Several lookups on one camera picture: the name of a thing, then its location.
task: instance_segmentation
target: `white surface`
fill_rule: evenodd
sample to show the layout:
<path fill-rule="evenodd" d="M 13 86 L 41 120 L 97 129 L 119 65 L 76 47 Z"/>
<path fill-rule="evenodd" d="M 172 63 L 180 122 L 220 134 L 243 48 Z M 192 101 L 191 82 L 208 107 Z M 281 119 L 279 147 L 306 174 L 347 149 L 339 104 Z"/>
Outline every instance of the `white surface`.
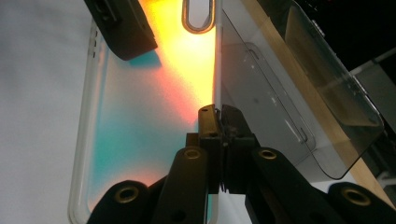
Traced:
<path fill-rule="evenodd" d="M 91 16 L 82 0 L 0 4 L 0 223 L 68 223 Z"/>

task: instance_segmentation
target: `orange light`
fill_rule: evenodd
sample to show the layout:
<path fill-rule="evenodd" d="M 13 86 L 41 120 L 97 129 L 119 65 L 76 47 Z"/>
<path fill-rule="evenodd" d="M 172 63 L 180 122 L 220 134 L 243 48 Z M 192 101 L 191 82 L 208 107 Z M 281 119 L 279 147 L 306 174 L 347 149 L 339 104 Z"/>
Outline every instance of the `orange light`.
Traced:
<path fill-rule="evenodd" d="M 193 124 L 197 111 L 213 103 L 216 27 L 192 34 L 182 25 L 182 0 L 141 0 L 155 35 L 162 69 L 156 76 L 166 101 L 184 122 Z"/>

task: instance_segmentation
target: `gray background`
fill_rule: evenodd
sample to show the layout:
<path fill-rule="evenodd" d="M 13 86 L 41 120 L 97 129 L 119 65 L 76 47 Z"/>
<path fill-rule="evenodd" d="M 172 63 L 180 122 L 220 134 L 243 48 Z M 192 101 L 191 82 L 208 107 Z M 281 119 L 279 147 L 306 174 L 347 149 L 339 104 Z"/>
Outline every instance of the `gray background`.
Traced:
<path fill-rule="evenodd" d="M 68 223 L 91 15 L 82 0 L 0 2 L 0 223 Z"/>

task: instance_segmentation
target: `black mount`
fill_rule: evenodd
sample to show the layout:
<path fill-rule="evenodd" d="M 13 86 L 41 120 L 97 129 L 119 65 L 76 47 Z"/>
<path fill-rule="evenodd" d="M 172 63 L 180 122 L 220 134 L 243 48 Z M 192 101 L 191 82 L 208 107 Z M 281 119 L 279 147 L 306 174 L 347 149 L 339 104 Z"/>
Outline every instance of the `black mount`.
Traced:
<path fill-rule="evenodd" d="M 395 211 L 358 185 L 313 188 L 281 152 L 260 146 L 239 109 L 207 105 L 198 121 L 168 176 L 150 187 L 114 185 L 88 224 L 206 223 L 207 195 L 220 187 L 246 195 L 252 223 L 396 223 Z"/>

